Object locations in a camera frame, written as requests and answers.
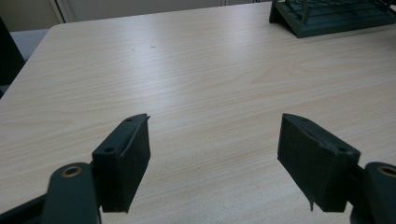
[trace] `screw hole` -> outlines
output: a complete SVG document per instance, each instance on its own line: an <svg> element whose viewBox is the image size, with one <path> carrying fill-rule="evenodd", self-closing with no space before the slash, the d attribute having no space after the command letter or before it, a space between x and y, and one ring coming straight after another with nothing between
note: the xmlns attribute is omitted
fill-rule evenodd
<svg viewBox="0 0 396 224"><path fill-rule="evenodd" d="M392 177L396 177L396 169L387 166L380 166L378 167L379 172L384 175L390 175Z"/></svg>
<svg viewBox="0 0 396 224"><path fill-rule="evenodd" d="M62 176L66 177L66 178L72 177L72 176L78 175L79 173L81 173L81 171L82 171L81 167L71 166L71 167L68 167L62 171Z"/></svg>
<svg viewBox="0 0 396 224"><path fill-rule="evenodd" d="M105 149L105 153L111 153L114 151L114 147L108 147Z"/></svg>

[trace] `white wall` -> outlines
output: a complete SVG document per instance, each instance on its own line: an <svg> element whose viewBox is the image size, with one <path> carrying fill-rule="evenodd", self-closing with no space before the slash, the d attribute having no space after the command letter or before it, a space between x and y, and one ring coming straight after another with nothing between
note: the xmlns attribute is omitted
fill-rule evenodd
<svg viewBox="0 0 396 224"><path fill-rule="evenodd" d="M50 0L0 0L0 16L10 32L49 29L59 23Z"/></svg>
<svg viewBox="0 0 396 224"><path fill-rule="evenodd" d="M62 0L70 8L70 21L90 21L123 16L220 7L223 0Z"/></svg>
<svg viewBox="0 0 396 224"><path fill-rule="evenodd" d="M253 0L227 0L227 5L239 5L239 4L247 4L252 3Z"/></svg>

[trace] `wood grain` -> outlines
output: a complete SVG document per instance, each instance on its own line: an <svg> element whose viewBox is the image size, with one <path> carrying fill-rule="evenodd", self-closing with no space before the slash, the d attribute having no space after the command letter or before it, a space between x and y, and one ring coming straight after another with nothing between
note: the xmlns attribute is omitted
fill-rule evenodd
<svg viewBox="0 0 396 224"><path fill-rule="evenodd" d="M310 212L276 160L281 115L347 141L361 166L395 164L395 27L297 39L270 6L50 29L0 101L0 212L148 113L148 170L130 213L104 223L348 223L350 206Z"/></svg>

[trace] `dark green plastic part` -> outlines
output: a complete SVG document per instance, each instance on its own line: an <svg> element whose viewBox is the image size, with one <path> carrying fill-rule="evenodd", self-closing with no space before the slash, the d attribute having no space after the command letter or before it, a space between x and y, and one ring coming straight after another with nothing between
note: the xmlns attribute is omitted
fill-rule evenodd
<svg viewBox="0 0 396 224"><path fill-rule="evenodd" d="M277 158L311 203L344 212L348 174L360 152L309 119L284 114Z"/></svg>
<svg viewBox="0 0 396 224"><path fill-rule="evenodd" d="M89 164L71 163L52 174L39 223L101 223Z"/></svg>
<svg viewBox="0 0 396 224"><path fill-rule="evenodd" d="M298 38L396 23L392 0L273 0L269 21L285 22Z"/></svg>

